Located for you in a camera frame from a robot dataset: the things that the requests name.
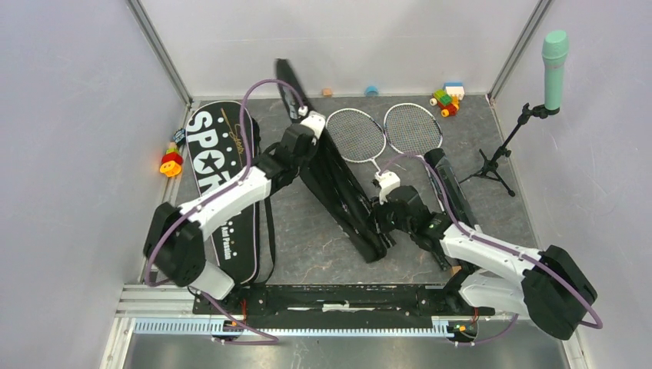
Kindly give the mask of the black crossway racket bag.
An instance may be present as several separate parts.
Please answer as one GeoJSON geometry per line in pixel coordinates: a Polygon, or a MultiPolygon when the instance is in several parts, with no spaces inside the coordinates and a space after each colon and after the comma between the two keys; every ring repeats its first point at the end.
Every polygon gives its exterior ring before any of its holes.
{"type": "MultiPolygon", "coordinates": [[[[291,63],[286,58],[274,61],[275,77],[288,83],[278,87],[288,117],[293,124],[301,122],[298,109],[315,107],[308,99],[291,63]]],[[[364,192],[330,134],[324,131],[317,153],[301,170],[300,178],[348,236],[365,262],[379,261],[387,255],[394,240],[371,223],[371,200],[364,192]]]]}

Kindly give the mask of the black shuttlecock tube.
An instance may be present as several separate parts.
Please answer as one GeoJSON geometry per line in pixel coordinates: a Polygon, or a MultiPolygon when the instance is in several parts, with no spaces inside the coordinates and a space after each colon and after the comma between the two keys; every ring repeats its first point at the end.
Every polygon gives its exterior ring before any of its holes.
{"type": "Polygon", "coordinates": [[[476,229],[479,222],[472,212],[471,205],[461,189],[454,169],[447,159],[444,150],[442,148],[432,149],[424,155],[424,160],[439,174],[444,185],[445,192],[437,185],[434,178],[431,178],[433,188],[437,193],[440,203],[443,203],[443,198],[446,198],[455,218],[468,227],[476,229]]]}

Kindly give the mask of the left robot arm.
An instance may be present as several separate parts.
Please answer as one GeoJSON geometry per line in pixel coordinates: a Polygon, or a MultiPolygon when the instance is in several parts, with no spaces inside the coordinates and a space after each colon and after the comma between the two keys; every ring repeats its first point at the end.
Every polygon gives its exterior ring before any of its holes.
{"type": "Polygon", "coordinates": [[[241,305],[233,278],[207,261],[205,239],[234,216],[291,184],[314,157],[326,123],[310,115],[286,129],[272,152],[256,157],[254,165],[194,201],[178,207],[165,202],[155,209],[144,246],[147,266],[157,267],[179,287],[192,286],[212,296],[223,313],[241,305]]]}

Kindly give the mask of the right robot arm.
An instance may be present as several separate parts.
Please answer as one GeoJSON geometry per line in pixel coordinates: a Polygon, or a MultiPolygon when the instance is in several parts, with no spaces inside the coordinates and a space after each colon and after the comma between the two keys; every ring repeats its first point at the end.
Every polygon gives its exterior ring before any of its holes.
{"type": "Polygon", "coordinates": [[[442,264],[456,259],[471,265],[444,292],[444,304],[455,314],[471,307],[508,311],[562,341],[580,325],[602,327],[593,308],[597,291],[563,248],[542,251],[483,234],[447,212],[431,211],[412,186],[381,189],[373,219],[383,233],[408,234],[442,264]]]}

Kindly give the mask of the black sport racket bag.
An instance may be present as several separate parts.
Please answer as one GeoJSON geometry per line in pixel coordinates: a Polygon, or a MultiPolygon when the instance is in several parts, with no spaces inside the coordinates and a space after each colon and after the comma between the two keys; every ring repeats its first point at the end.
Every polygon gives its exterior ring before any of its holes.
{"type": "MultiPolygon", "coordinates": [[[[213,101],[200,107],[186,125],[186,145],[200,195],[224,185],[244,168],[245,144],[237,101],[213,101]]],[[[236,285],[250,284],[260,273],[261,205],[253,204],[229,219],[205,242],[207,259],[236,285]]]]}

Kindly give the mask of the black white shaft racket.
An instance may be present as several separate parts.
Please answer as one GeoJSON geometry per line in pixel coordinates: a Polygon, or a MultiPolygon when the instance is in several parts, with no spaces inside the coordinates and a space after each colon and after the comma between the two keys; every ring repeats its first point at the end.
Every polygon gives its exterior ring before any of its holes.
{"type": "Polygon", "coordinates": [[[421,105],[400,103],[387,110],[383,128],[390,146],[399,154],[424,155],[443,141],[440,125],[421,105]]]}

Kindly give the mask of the blue cylinder block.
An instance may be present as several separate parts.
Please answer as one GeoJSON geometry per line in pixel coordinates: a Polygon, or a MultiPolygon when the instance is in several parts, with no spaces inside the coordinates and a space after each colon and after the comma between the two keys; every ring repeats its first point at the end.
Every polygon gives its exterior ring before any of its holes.
{"type": "Polygon", "coordinates": [[[370,85],[370,86],[367,86],[366,89],[364,90],[364,95],[366,97],[379,96],[379,91],[375,86],[370,85]]]}

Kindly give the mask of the black microphone tripod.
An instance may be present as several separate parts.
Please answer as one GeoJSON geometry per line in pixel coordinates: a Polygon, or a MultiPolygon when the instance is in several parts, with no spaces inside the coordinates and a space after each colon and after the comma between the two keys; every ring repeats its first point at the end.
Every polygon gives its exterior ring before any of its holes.
{"type": "Polygon", "coordinates": [[[511,150],[508,148],[508,145],[511,143],[511,140],[517,134],[521,127],[525,126],[532,117],[539,119],[546,119],[549,116],[556,115],[560,112],[560,108],[549,109],[545,105],[537,105],[533,108],[530,108],[530,104],[526,103],[522,109],[521,114],[517,118],[517,124],[511,131],[511,133],[504,139],[502,145],[500,145],[491,158],[488,158],[486,154],[479,149],[481,157],[483,158],[483,164],[479,170],[471,175],[468,175],[462,181],[468,181],[471,178],[484,178],[492,181],[497,181],[503,185],[508,195],[512,198],[516,195],[515,191],[510,188],[510,186],[505,182],[505,180],[498,173],[499,163],[498,161],[501,158],[509,158],[511,156],[511,150]]]}

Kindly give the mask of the red yellow toy blocks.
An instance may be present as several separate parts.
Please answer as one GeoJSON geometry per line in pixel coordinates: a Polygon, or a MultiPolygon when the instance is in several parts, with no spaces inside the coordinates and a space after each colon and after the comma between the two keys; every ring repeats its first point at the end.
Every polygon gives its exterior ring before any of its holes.
{"type": "Polygon", "coordinates": [[[178,149],[178,146],[171,142],[161,158],[159,172],[168,178],[179,175],[182,171],[183,157],[178,149]]]}

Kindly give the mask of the green blue blocks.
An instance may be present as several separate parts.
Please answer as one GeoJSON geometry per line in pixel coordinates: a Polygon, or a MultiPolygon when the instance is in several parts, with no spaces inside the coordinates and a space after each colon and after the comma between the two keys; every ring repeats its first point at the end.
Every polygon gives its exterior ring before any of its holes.
{"type": "Polygon", "coordinates": [[[464,99],[464,86],[458,81],[445,82],[441,89],[434,91],[429,100],[433,107],[439,107],[442,117],[455,116],[460,109],[460,102],[464,99]]]}

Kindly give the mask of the green microphone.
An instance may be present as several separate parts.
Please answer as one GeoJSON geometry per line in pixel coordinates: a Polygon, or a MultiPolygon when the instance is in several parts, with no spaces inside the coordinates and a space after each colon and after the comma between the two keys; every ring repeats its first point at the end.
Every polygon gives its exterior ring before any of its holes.
{"type": "Polygon", "coordinates": [[[541,56],[544,63],[544,107],[557,111],[564,91],[564,64],[569,52],[569,39],[564,30],[555,30],[544,38],[541,56]]]}

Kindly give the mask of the white frame racket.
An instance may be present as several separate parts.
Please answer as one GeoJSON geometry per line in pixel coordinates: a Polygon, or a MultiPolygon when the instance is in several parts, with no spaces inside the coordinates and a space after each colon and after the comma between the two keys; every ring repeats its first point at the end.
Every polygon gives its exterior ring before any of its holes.
{"type": "MultiPolygon", "coordinates": [[[[368,162],[375,168],[374,175],[389,171],[383,170],[377,162],[387,146],[386,135],[369,114],[355,108],[342,108],[329,115],[326,128],[345,161],[358,164],[368,162]]],[[[379,193],[375,179],[372,184],[379,193]]],[[[376,202],[379,202],[378,196],[371,200],[371,209],[376,202]]],[[[401,184],[388,195],[387,202],[397,202],[406,207],[407,232],[404,233],[408,234],[419,248],[430,252],[441,270],[448,270],[450,264],[441,246],[426,235],[427,230],[434,228],[431,223],[434,213],[423,203],[417,190],[401,184]]],[[[368,223],[378,231],[371,216],[368,223]]]]}

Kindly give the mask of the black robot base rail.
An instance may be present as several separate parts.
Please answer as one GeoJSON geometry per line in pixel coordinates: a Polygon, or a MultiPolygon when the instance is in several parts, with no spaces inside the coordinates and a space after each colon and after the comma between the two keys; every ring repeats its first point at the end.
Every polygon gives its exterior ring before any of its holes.
{"type": "Polygon", "coordinates": [[[492,317],[441,284],[266,284],[219,304],[254,328],[426,328],[433,317],[492,317]]]}

